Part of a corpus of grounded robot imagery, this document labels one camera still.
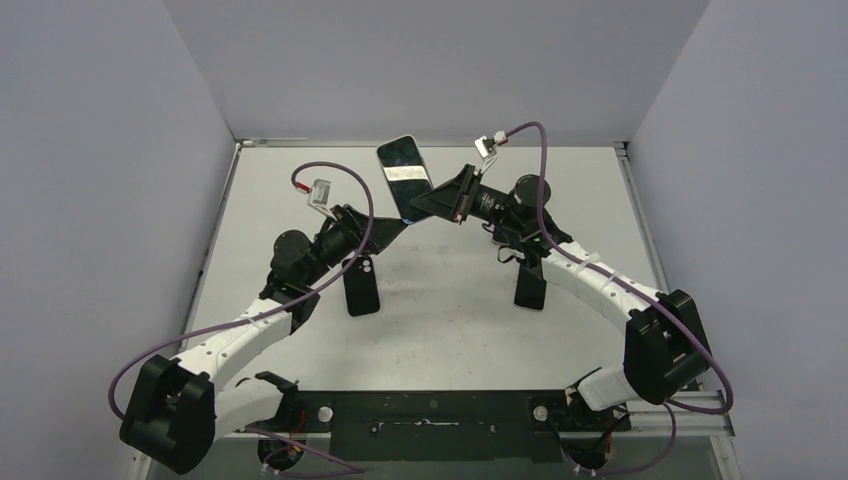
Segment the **white-edged black phone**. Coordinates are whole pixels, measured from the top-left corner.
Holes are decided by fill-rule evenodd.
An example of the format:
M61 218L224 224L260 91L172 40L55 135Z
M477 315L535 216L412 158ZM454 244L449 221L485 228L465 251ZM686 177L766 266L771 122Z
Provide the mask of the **white-edged black phone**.
M516 307L542 311L545 306L547 281L520 266L516 280L513 304Z

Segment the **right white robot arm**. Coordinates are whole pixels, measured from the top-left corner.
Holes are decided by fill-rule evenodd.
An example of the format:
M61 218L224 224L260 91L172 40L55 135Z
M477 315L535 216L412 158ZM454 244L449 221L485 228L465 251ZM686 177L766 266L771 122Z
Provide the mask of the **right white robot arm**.
M530 274L571 293L624 337L620 364L599 367L569 387L565 414L572 425L591 428L606 409L631 400L660 405L708 369L708 345L687 293L647 287L585 250L547 212L551 190L539 176L520 177L508 193L481 179L466 166L410 204L454 223L468 217L491 223Z

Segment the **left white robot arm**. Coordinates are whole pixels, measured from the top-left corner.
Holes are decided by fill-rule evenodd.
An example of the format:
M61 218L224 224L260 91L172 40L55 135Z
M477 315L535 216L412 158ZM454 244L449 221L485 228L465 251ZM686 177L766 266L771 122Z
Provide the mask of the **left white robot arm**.
M256 422L282 431L299 405L293 383L260 372L228 382L268 347L296 332L320 299L317 282L333 267L385 250L406 228L401 219L369 218L335 206L314 237L279 235L270 273L243 317L198 331L202 342L172 358L153 354L141 366L119 438L178 474L194 469L221 437Z

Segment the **black phone case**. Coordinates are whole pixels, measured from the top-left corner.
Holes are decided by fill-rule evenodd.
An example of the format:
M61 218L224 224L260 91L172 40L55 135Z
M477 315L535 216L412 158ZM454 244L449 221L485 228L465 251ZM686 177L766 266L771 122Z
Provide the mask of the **black phone case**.
M372 258L361 255L342 262L343 288L347 312L351 317L376 313L381 308Z

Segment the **phone pink case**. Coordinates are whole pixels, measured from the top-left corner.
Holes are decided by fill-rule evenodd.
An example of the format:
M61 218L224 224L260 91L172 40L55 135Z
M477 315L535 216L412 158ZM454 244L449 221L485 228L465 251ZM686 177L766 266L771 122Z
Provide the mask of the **phone pink case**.
M413 199L433 190L415 138L407 134L383 143L376 155L400 219L413 224L427 218L425 211L412 205Z

